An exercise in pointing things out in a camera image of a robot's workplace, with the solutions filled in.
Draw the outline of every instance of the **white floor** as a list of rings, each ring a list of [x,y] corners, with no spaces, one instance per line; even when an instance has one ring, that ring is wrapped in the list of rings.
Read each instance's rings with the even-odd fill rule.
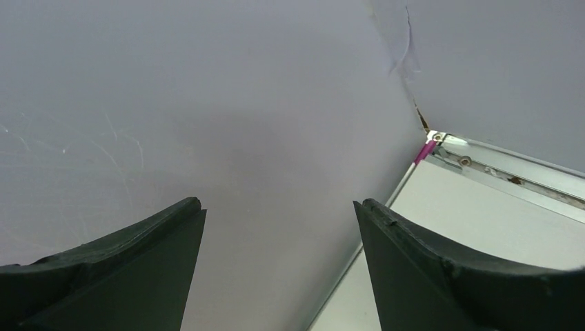
[[[426,161],[392,209],[497,257],[560,270],[585,265],[585,224]],[[381,330],[363,252],[311,330]]]
[[[331,330],[381,330],[364,251],[359,253],[355,263],[311,329],[311,331]]]

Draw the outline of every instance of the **white surface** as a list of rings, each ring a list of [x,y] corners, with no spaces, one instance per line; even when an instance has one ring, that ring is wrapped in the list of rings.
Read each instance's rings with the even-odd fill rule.
[[[432,129],[585,172],[585,1],[387,2],[408,5],[410,87]],[[404,49],[406,20],[376,17]]]
[[[585,265],[585,224],[426,161],[391,208],[496,257],[561,270]]]
[[[311,331],[381,330],[366,255],[362,251]]]
[[[0,45],[0,263],[197,196],[184,330],[306,327],[425,139],[356,0],[2,1]]]
[[[517,187],[501,187],[506,192],[510,188]],[[545,197],[542,205],[555,202]],[[561,269],[585,265],[584,224],[426,161],[417,166],[392,209],[498,257]],[[311,329],[329,330],[380,330],[364,253]]]
[[[499,191],[504,191],[511,196],[520,198],[529,203],[534,203],[535,205],[543,207],[557,214],[561,214],[565,217],[569,217],[581,223],[585,223],[585,210],[573,207],[558,200],[554,200],[540,193],[527,190],[514,183],[495,178],[485,172],[464,168],[461,174],[469,179],[472,179],[473,181],[485,184]]]

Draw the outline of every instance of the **screw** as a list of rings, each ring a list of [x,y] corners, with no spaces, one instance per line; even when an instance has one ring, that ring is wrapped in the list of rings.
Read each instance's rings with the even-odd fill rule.
[[[471,158],[470,157],[461,157],[459,159],[459,164],[461,166],[464,166],[464,167],[471,166]]]

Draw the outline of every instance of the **gray wall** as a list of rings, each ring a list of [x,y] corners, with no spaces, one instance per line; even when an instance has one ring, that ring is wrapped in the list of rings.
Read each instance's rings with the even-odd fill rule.
[[[585,172],[585,1],[407,2],[432,128]]]
[[[299,330],[424,134],[356,0],[0,1],[0,263],[185,196],[184,330]]]

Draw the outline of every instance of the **rust spot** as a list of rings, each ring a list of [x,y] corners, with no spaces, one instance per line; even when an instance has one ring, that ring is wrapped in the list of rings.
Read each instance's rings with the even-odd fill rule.
[[[419,115],[419,120],[421,121],[422,127],[424,128],[426,133],[428,133],[430,131],[430,129],[428,128],[428,123],[426,122],[426,120],[422,116],[422,114],[419,110],[419,106],[417,105],[417,102],[414,99],[413,99],[413,103],[415,104],[415,109],[417,110],[417,114]]]
[[[461,157],[459,158],[459,164],[464,167],[471,166],[471,158],[467,156]]]
[[[512,178],[508,178],[508,181],[510,183],[516,184],[516,185],[522,185],[522,180],[516,176],[512,177]]]

